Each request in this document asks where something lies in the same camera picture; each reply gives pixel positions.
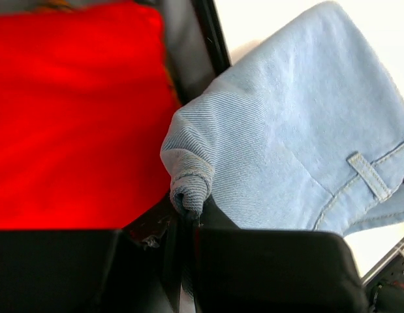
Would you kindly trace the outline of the red cloth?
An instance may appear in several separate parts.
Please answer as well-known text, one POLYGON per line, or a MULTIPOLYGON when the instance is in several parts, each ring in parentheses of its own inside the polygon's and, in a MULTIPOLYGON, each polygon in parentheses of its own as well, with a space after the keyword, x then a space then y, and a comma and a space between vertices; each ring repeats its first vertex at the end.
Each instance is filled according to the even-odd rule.
POLYGON ((163 37, 132 1, 0 16, 0 230, 122 228, 166 194, 163 37))

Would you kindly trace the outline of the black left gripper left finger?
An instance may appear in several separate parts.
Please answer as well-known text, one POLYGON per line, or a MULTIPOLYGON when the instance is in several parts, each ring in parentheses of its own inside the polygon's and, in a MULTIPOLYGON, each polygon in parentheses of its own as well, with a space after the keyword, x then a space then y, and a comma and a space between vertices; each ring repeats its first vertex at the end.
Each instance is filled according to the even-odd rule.
POLYGON ((0 231, 0 312, 177 312, 178 215, 121 230, 0 231))

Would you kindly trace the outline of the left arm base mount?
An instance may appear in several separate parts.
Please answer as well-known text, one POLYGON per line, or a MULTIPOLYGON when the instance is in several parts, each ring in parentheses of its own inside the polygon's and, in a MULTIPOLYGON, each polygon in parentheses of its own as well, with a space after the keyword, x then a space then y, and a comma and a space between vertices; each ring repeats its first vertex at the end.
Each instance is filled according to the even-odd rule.
POLYGON ((404 237, 363 277, 370 312, 404 313, 404 237))

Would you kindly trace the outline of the orange patterned towel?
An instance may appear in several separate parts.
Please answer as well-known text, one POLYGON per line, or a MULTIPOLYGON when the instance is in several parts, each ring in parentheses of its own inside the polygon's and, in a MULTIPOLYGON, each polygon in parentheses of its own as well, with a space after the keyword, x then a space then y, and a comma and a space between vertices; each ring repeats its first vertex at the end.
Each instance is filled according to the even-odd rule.
POLYGON ((41 1, 33 10, 35 12, 71 12, 74 8, 66 0, 45 0, 41 1))

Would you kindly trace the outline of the grey-lined suitcase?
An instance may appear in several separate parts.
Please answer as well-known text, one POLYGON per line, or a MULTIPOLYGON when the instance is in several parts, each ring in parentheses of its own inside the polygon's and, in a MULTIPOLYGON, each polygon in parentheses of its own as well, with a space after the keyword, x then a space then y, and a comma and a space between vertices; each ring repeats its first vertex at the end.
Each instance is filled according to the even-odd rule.
POLYGON ((213 1, 139 1, 161 13, 167 63, 182 104, 201 95, 230 67, 213 1))

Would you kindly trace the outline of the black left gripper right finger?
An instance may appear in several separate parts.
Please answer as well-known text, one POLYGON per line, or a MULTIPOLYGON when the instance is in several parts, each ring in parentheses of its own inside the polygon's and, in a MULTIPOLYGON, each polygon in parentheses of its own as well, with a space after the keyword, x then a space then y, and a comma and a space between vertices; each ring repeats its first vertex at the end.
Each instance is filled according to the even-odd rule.
POLYGON ((367 312, 352 252, 328 232, 243 230, 213 199, 193 228, 197 312, 367 312))

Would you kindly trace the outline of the light blue denim jeans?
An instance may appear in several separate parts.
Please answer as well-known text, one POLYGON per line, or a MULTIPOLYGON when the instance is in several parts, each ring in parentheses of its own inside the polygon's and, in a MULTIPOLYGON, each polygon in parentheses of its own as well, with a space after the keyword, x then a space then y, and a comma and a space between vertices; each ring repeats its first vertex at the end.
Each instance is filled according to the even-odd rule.
POLYGON ((170 199, 241 228, 341 235, 404 222, 404 100, 333 2, 292 20, 180 110, 170 199))

